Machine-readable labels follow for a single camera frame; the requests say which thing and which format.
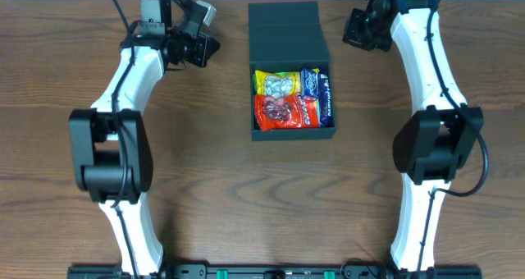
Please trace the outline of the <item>blue Eclipse mint box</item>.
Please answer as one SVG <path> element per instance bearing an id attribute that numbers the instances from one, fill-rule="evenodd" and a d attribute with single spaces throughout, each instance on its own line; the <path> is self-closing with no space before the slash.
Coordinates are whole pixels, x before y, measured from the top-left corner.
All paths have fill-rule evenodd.
<path id="1" fill-rule="evenodd" d="M 307 101 L 318 99 L 318 69 L 304 68 L 300 71 L 301 96 Z"/>

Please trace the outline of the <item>red Hacks candy bag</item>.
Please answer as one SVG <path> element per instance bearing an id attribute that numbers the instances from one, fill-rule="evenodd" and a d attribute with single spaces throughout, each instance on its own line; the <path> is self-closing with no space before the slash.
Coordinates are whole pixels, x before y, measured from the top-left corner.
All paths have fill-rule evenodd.
<path id="1" fill-rule="evenodd" d="M 317 103 L 304 100 L 299 94 L 273 98 L 256 94 L 254 115 L 260 130 L 319 128 Z"/>

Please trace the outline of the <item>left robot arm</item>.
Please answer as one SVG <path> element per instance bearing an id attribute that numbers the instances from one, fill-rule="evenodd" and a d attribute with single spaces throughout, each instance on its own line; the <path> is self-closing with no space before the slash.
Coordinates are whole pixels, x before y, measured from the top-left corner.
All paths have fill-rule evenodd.
<path id="1" fill-rule="evenodd" d="M 69 267 L 69 278 L 171 278 L 148 207 L 153 156 L 143 113 L 155 85 L 178 64 L 204 67 L 220 48 L 201 32 L 217 12 L 202 0 L 140 0 L 126 22 L 120 62 L 106 90 L 68 120 L 75 183 L 111 223 L 120 252 L 115 266 Z"/>

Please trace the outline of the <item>yellow Hacks candy bag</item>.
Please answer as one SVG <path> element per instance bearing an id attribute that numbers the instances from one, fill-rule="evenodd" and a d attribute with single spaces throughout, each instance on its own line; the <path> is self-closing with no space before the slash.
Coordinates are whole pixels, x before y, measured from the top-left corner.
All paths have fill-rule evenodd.
<path id="1" fill-rule="evenodd" d="M 253 83 L 253 88 L 256 94 L 273 98 L 282 98 L 292 94 L 301 96 L 301 79 L 296 80 L 292 75 L 261 75 L 258 76 L 257 83 Z"/>

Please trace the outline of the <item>Haribo gummy worms bag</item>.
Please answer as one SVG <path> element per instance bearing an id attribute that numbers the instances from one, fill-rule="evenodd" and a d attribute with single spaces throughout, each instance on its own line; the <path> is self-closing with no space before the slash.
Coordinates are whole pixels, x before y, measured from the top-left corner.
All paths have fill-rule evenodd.
<path id="1" fill-rule="evenodd" d="M 271 72 L 265 72 L 265 71 L 256 70 L 252 74 L 252 78 L 251 78 L 252 82 L 256 84 L 257 80 L 258 80 L 258 76 L 261 76 L 261 75 L 276 75 L 276 76 L 292 75 L 294 77 L 294 79 L 300 80 L 300 74 L 299 74 L 298 71 L 281 71 L 281 72 L 271 73 Z"/>

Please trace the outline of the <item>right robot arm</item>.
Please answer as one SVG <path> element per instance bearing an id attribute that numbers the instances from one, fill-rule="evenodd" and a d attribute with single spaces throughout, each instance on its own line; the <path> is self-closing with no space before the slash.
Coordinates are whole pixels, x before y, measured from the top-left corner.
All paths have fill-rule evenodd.
<path id="1" fill-rule="evenodd" d="M 441 40 L 440 1 L 367 0 L 366 9 L 353 9 L 342 38 L 368 51 L 396 46 L 409 83 L 412 116 L 392 144 L 403 196 L 384 278 L 482 277 L 476 266 L 437 267 L 434 259 L 445 197 L 476 194 L 489 167 L 482 110 L 460 92 Z"/>

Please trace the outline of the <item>purple Dairy Milk bar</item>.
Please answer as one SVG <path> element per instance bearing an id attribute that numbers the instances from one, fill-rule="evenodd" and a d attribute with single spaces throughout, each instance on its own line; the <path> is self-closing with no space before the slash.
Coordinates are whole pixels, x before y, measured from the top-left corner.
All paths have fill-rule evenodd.
<path id="1" fill-rule="evenodd" d="M 323 127 L 333 126 L 333 116 L 331 107 L 331 85 L 326 71 L 319 71 L 318 80 L 318 107 L 319 122 Z"/>

